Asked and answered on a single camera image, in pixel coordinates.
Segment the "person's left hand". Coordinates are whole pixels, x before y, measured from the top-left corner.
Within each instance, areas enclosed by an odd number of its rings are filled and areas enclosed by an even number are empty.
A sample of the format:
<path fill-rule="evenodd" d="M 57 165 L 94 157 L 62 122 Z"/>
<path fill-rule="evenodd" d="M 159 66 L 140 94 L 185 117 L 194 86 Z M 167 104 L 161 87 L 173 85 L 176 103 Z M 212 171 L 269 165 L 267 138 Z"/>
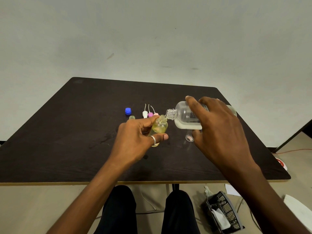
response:
<path fill-rule="evenodd" d="M 150 118 L 130 119 L 122 123 L 105 165 L 125 170 L 143 158 L 150 148 L 144 146 L 144 137 L 148 136 L 158 117 L 159 115 L 154 115 Z"/>

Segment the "person's right hand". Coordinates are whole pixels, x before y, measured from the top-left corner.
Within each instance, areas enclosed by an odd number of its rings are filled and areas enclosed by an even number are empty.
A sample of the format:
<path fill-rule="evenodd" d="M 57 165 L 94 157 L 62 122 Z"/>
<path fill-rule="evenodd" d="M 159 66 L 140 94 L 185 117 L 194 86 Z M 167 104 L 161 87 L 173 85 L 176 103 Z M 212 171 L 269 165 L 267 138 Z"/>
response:
<path fill-rule="evenodd" d="M 208 124 L 208 128 L 202 130 L 205 146 L 198 147 L 208 160 L 216 167 L 220 164 L 234 166 L 255 163 L 240 120 L 224 102 L 209 97 L 197 101 L 192 96 L 186 96 L 185 100 L 201 123 Z"/>

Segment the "small bottle with yellow liquid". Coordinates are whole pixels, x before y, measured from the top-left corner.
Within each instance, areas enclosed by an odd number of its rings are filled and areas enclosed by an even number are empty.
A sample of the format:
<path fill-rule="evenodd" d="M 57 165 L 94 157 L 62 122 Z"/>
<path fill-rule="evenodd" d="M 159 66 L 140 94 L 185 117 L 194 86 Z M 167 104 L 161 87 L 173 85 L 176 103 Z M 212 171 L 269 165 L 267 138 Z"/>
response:
<path fill-rule="evenodd" d="M 154 136 L 158 133 L 165 133 L 168 128 L 167 116 L 160 115 L 152 124 L 148 136 Z"/>

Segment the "large clear plastic bottle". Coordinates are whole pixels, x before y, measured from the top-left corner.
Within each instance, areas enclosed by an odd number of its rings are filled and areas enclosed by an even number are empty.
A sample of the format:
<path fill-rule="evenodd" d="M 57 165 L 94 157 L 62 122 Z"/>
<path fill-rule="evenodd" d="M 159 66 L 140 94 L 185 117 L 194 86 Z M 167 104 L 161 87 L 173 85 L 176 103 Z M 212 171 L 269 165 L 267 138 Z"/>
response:
<path fill-rule="evenodd" d="M 165 118 L 173 120 L 179 129 L 203 130 L 203 128 L 208 128 L 208 124 L 201 123 L 186 101 L 178 102 L 174 109 L 168 109 Z"/>

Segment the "person's left forearm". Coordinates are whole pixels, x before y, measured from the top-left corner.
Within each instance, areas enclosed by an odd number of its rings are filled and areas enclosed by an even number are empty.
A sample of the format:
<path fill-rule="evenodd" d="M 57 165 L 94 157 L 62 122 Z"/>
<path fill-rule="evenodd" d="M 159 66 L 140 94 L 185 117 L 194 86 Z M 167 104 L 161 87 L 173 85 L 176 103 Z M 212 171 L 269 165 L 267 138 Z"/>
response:
<path fill-rule="evenodd" d="M 87 234 L 118 178 L 130 165 L 126 159 L 111 156 L 46 234 Z"/>

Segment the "person's right forearm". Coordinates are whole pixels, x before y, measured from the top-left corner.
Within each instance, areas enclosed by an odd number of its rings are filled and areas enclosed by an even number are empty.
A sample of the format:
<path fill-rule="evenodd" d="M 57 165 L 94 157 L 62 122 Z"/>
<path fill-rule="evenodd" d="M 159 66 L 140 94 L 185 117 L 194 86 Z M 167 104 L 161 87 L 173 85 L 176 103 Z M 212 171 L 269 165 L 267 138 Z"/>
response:
<path fill-rule="evenodd" d="M 256 163 L 220 164 L 217 167 L 244 198 L 263 234 L 310 234 L 274 191 Z"/>

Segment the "white paper sheet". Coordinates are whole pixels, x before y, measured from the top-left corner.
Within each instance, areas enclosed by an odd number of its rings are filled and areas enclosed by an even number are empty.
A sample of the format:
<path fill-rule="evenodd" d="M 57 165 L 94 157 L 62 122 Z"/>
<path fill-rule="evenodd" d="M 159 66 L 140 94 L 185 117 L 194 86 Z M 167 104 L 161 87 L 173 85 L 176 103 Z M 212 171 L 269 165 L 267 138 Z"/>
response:
<path fill-rule="evenodd" d="M 237 192 L 236 189 L 232 185 L 225 184 L 225 189 L 226 189 L 227 194 L 241 197 L 239 192 Z"/>

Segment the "person's right leg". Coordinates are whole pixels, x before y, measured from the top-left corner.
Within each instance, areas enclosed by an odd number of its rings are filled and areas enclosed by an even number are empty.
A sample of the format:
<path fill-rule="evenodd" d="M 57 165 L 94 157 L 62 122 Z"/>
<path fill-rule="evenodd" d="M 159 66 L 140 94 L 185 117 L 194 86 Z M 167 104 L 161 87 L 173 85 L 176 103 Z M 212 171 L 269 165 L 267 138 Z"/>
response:
<path fill-rule="evenodd" d="M 166 198 L 161 234 L 200 234 L 189 195 L 174 190 Z"/>

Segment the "person's leg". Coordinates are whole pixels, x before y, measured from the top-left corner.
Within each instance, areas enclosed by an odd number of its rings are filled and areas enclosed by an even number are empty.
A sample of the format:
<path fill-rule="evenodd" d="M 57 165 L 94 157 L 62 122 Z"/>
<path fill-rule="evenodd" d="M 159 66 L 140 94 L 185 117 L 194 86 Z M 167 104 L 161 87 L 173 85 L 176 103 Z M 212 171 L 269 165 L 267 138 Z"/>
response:
<path fill-rule="evenodd" d="M 161 234 L 200 234 L 189 195 L 174 190 L 166 198 Z"/>
<path fill-rule="evenodd" d="M 103 206 L 94 234 L 138 234 L 136 202 L 131 189 L 115 186 Z"/>

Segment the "black mesh basket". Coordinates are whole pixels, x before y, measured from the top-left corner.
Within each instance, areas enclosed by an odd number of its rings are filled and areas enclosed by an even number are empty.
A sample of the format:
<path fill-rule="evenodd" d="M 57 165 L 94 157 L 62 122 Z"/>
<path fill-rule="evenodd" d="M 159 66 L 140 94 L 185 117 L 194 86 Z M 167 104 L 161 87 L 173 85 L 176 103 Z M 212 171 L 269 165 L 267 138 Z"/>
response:
<path fill-rule="evenodd" d="M 232 202 L 223 191 L 219 191 L 213 196 L 206 198 L 200 207 L 204 213 L 205 218 L 207 219 L 212 234 L 233 234 L 245 228 Z M 216 210 L 218 208 L 221 209 L 221 211 L 225 214 L 226 218 L 231 224 L 230 228 L 225 230 L 220 229 L 216 219 L 212 214 L 212 209 Z"/>

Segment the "person's left leg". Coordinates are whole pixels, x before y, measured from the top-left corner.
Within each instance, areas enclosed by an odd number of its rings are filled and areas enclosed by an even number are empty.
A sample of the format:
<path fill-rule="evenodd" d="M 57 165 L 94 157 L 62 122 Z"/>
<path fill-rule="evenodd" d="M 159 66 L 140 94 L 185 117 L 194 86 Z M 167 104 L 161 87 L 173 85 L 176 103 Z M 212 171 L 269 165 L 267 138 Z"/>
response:
<path fill-rule="evenodd" d="M 136 202 L 131 189 L 115 186 L 103 206 L 94 234 L 138 234 Z"/>

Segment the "white crumpled paper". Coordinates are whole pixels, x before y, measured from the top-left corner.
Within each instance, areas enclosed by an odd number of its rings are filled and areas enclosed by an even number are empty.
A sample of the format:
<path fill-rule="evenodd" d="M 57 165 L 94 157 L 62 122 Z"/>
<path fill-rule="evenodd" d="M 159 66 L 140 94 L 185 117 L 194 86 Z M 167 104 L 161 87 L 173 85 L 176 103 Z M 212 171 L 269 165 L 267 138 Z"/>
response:
<path fill-rule="evenodd" d="M 226 218 L 225 214 L 221 211 L 221 209 L 212 209 L 212 214 L 214 218 L 217 221 L 217 224 L 219 225 L 221 230 L 225 230 L 231 227 L 231 224 L 229 223 L 228 219 Z"/>

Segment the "red and white round object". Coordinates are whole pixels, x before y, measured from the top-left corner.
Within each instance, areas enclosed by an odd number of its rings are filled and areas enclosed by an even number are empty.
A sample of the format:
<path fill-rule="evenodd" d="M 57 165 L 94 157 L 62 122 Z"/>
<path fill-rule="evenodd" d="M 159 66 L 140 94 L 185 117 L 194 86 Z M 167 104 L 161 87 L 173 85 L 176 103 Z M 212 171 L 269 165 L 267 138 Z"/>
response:
<path fill-rule="evenodd" d="M 286 164 L 285 164 L 281 159 L 279 159 L 279 158 L 277 158 L 277 157 L 275 157 L 275 158 L 276 158 L 276 160 L 280 163 L 280 165 L 287 171 L 288 168 L 287 168 Z"/>

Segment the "white flat board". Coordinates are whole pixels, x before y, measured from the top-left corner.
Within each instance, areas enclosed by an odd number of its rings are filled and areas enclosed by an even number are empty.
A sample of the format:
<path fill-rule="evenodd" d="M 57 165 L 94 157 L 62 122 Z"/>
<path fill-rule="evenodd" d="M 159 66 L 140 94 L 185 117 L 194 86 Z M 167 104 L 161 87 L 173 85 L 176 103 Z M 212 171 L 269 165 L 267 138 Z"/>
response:
<path fill-rule="evenodd" d="M 300 201 L 287 194 L 284 196 L 283 201 L 298 220 L 312 233 L 312 211 Z"/>

